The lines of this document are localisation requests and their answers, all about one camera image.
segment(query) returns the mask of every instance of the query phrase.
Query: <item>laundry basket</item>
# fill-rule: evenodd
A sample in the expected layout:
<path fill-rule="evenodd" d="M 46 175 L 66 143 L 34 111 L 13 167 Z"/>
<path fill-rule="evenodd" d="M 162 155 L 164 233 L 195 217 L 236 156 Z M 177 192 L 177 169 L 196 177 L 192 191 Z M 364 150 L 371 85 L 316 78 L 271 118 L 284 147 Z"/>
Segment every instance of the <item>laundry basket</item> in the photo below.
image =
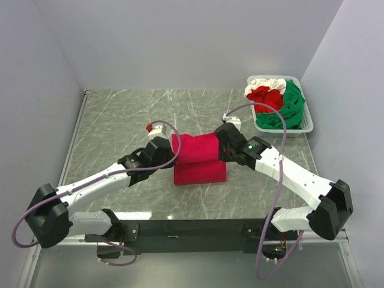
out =
<path fill-rule="evenodd" d="M 279 79 L 284 78 L 286 81 L 292 80 L 294 84 L 300 89 L 302 97 L 304 97 L 304 93 L 302 92 L 300 82 L 295 77 L 290 76 L 281 76 L 281 75 L 257 75 L 257 76 L 250 76 L 248 77 L 248 85 L 251 83 L 251 81 L 255 78 L 264 78 L 264 79 Z M 282 137 L 284 134 L 284 131 L 281 129 L 263 129 L 257 126 L 256 124 L 256 114 L 254 111 L 254 106 L 250 106 L 252 115 L 253 115 L 253 122 L 256 127 L 256 134 L 260 137 Z M 296 137 L 300 135 L 301 133 L 308 133 L 313 130 L 313 122 L 310 115 L 310 111 L 308 109 L 307 102 L 304 103 L 304 113 L 302 116 L 302 122 L 301 122 L 301 129 L 287 129 L 287 137 Z"/>

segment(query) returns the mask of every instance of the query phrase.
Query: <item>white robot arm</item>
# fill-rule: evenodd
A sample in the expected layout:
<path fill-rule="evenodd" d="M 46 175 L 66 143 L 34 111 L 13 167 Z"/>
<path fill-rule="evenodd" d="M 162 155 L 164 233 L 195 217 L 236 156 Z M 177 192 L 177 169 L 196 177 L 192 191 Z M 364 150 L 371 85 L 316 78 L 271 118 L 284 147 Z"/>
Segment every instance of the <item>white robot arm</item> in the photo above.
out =
<path fill-rule="evenodd" d="M 241 123 L 237 117 L 225 118 L 224 116 L 223 121 L 225 123 L 214 131 L 219 141 L 220 160 L 235 161 L 279 180 L 278 151 L 260 138 L 245 139 L 239 132 Z M 102 172 L 56 189 L 49 184 L 40 187 L 29 207 L 44 199 L 69 191 L 68 195 L 50 202 L 49 205 L 42 206 L 26 217 L 26 222 L 40 245 L 43 248 L 49 248 L 65 237 L 74 235 L 101 235 L 110 241 L 119 239 L 126 229 L 111 210 L 103 209 L 98 212 L 79 212 L 79 210 L 111 191 L 124 189 L 146 180 L 155 172 L 155 170 L 145 170 L 125 173 L 127 169 L 155 167 L 168 162 L 175 156 L 169 141 L 165 139 L 163 126 L 154 127 L 149 133 L 149 139 L 145 148 L 124 156 Z M 165 168 L 173 167 L 173 165 L 175 162 Z M 348 185 L 340 180 L 332 183 L 330 180 L 318 177 L 285 157 L 283 157 L 283 166 L 283 185 L 304 199 L 308 206 L 292 209 L 277 208 L 271 220 L 271 230 L 277 230 L 278 234 L 293 230 L 314 230 L 325 239 L 334 239 L 353 211 Z M 232 225 L 240 220 L 164 221 L 167 223 L 150 220 L 150 223 L 142 223 L 140 229 L 151 225 L 150 229 L 156 233 L 160 233 L 158 231 L 164 229 L 164 237 L 169 237 L 170 231 L 173 233 L 172 237 L 178 237 L 176 235 L 178 233 L 181 236 L 183 233 L 203 233 L 205 230 L 202 227 L 205 226 L 207 226 L 206 231 L 209 234 L 212 230 L 208 228 L 208 226 L 211 227 L 210 225 L 215 227 L 220 225 L 220 221 L 229 221 Z M 240 233 L 240 230 L 240 236 L 243 237 L 246 236 L 247 231 L 253 233 L 256 230 L 254 228 L 243 229 L 247 220 L 241 221 L 241 227 L 233 228 L 229 233 Z M 251 221 L 252 225 L 260 226 L 260 223 L 265 222 L 260 219 L 255 221 Z M 200 222 L 202 226 L 195 231 L 194 227 L 200 225 Z M 168 231 L 167 229 L 170 229 L 169 227 L 172 225 L 181 226 Z M 181 233 L 183 227 L 188 227 L 188 232 Z M 140 237 L 139 229 L 131 231 L 134 232 L 130 233 L 129 237 L 133 237 L 131 242 L 135 242 Z"/>

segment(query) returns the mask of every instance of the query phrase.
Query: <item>marble surface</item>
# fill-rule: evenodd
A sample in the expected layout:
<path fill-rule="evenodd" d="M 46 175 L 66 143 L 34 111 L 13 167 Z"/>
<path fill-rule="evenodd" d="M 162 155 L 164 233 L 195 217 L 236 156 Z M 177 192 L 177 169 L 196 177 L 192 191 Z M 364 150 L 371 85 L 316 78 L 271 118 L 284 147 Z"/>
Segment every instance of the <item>marble surface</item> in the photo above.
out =
<path fill-rule="evenodd" d="M 150 121 L 167 120 L 180 133 L 210 133 L 221 125 L 224 112 L 247 101 L 240 89 L 88 91 L 65 184 L 97 173 L 145 146 L 145 126 Z M 236 116 L 242 120 L 246 138 L 254 136 L 250 108 L 241 109 Z M 276 147 L 281 143 L 280 138 L 266 140 Z M 304 134 L 288 139 L 284 154 L 316 172 Z M 175 186 L 173 169 L 159 170 L 147 181 L 110 193 L 83 210 L 110 208 L 115 212 L 138 212 L 139 218 L 150 215 L 151 219 L 264 218 L 277 182 L 235 163 L 227 165 L 227 175 L 225 183 Z M 300 207 L 304 201 L 285 188 L 278 205 Z"/>

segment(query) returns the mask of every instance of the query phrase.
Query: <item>red towel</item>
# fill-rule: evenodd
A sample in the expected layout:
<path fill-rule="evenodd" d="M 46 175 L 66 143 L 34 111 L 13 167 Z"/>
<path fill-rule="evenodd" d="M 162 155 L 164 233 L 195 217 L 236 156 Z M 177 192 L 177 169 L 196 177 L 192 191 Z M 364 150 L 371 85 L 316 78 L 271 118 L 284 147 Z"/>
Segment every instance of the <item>red towel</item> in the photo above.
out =
<path fill-rule="evenodd" d="M 271 107 L 279 111 L 284 104 L 283 96 L 280 94 L 279 90 L 273 89 L 269 91 L 269 89 L 270 88 L 267 86 L 260 86 L 256 90 L 252 90 L 252 92 L 247 95 L 247 98 L 251 101 L 261 102 L 270 105 Z M 273 112 L 271 109 L 261 105 L 255 105 L 254 111 L 256 112 L 256 114 L 258 114 L 259 112 Z"/>
<path fill-rule="evenodd" d="M 201 184 L 227 181 L 227 164 L 218 160 L 218 140 L 215 134 L 180 135 L 181 151 L 173 167 L 175 185 Z M 173 152 L 179 148 L 176 135 L 172 135 Z"/>

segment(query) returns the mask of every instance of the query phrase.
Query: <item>white connector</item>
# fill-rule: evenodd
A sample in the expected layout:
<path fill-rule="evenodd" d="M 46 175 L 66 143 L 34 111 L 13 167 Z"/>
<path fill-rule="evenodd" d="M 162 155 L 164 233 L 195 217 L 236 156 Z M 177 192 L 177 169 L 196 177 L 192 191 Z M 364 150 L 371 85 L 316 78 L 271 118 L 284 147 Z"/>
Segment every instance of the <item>white connector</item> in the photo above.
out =
<path fill-rule="evenodd" d="M 155 137 L 162 137 L 166 139 L 167 127 L 165 125 L 153 126 L 152 130 L 148 133 L 149 140 L 153 140 Z"/>
<path fill-rule="evenodd" d="M 224 114 L 223 121 L 226 121 L 227 123 L 232 123 L 240 131 L 241 129 L 240 118 L 236 116 L 227 116 L 227 114 Z"/>

